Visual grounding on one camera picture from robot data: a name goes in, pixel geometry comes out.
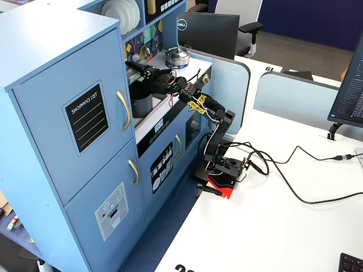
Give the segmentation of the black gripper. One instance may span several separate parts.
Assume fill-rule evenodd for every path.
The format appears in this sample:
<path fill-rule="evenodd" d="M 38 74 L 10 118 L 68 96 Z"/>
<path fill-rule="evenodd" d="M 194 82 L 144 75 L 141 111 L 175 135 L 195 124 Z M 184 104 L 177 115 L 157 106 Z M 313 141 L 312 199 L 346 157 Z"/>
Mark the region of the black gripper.
<path fill-rule="evenodd" d="M 169 94 L 170 84 L 174 79 L 171 70 L 155 70 L 154 66 L 144 65 L 139 62 L 126 61 L 127 67 L 138 71 L 141 75 L 152 75 L 151 86 L 140 81 L 135 81 L 129 86 L 131 94 Z"/>

